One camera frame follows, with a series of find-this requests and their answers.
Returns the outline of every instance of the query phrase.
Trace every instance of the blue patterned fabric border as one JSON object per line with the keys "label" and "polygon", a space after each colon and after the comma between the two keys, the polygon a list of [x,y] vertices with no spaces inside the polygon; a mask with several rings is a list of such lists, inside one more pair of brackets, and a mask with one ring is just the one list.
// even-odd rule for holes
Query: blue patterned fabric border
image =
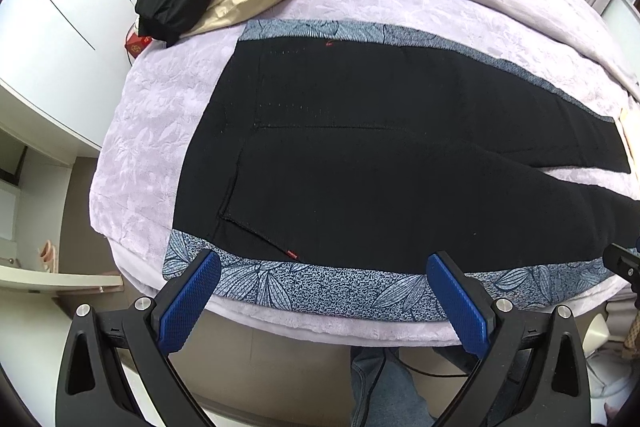
{"label": "blue patterned fabric border", "polygon": [[[446,320],[426,275],[245,259],[179,230],[172,230],[169,237],[164,278],[180,275],[202,248],[215,250],[222,261],[214,295],[318,315],[395,322]],[[565,301],[612,274],[602,259],[595,259],[468,275],[479,279],[493,298],[505,297],[530,310]]]}
{"label": "blue patterned fabric border", "polygon": [[548,90],[563,100],[577,105],[577,107],[602,121],[614,121],[610,116],[597,114],[544,78],[530,73],[513,62],[503,58],[491,57],[459,42],[450,41],[438,35],[405,26],[351,20],[253,19],[247,22],[244,32],[238,41],[255,41],[276,37],[310,37],[337,41],[372,42],[375,44],[388,44],[389,46],[414,46],[451,50],[482,62],[487,66],[514,74],[534,86]]}

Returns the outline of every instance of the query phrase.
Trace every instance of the brown floor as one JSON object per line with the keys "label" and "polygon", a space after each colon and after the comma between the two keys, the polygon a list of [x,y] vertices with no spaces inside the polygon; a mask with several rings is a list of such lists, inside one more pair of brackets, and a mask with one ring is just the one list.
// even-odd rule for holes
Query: brown floor
{"label": "brown floor", "polygon": [[[115,269],[107,240],[89,225],[88,192],[95,163],[92,158],[78,158],[71,175],[60,240],[60,271],[97,274]],[[126,307],[138,296],[140,293],[126,282],[124,292],[65,296],[61,304],[73,312],[89,302],[101,311]],[[582,331],[594,314],[578,318]],[[402,348],[401,358],[432,373],[459,372],[428,347]],[[349,424],[353,398],[348,346],[296,341],[204,312],[184,348],[170,360],[194,395],[213,409],[227,409],[230,415],[243,416],[256,425],[265,424],[265,418],[278,420],[280,425]],[[428,399],[430,412],[439,415],[463,379],[414,375],[414,382]]]}

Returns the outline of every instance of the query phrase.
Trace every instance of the blue gripper pad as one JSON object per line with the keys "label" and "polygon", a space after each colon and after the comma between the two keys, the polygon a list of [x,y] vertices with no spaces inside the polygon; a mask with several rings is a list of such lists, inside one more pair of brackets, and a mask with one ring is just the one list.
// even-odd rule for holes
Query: blue gripper pad
{"label": "blue gripper pad", "polygon": [[167,356],[180,351],[220,282],[220,256],[211,251],[160,318],[158,349]]}
{"label": "blue gripper pad", "polygon": [[437,254],[427,260],[427,280],[465,351],[483,359],[489,350],[487,324],[480,310]]}

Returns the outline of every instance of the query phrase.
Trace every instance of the metal bolt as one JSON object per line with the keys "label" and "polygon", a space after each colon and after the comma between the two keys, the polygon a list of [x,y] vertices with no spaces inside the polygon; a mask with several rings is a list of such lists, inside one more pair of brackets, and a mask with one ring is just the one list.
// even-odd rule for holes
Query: metal bolt
{"label": "metal bolt", "polygon": [[571,309],[567,306],[558,306],[558,315],[560,315],[564,319],[568,319],[571,317]]}
{"label": "metal bolt", "polygon": [[495,307],[501,312],[510,312],[513,310],[513,304],[511,304],[511,301],[508,299],[498,299],[495,303]]}
{"label": "metal bolt", "polygon": [[143,312],[144,310],[149,308],[149,306],[151,306],[151,299],[149,297],[141,297],[136,301],[135,306],[137,310]]}
{"label": "metal bolt", "polygon": [[84,317],[90,311],[91,311],[91,306],[89,306],[89,304],[80,304],[78,306],[78,309],[76,310],[76,315],[78,317]]}

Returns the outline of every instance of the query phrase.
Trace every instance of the jeans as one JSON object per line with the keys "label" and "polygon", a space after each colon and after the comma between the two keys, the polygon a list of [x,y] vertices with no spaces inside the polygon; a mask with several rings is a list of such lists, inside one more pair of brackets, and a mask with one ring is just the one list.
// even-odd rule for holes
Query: jeans
{"label": "jeans", "polygon": [[351,427],[431,427],[435,419],[409,371],[393,355],[398,348],[352,347],[351,388],[356,406]]}

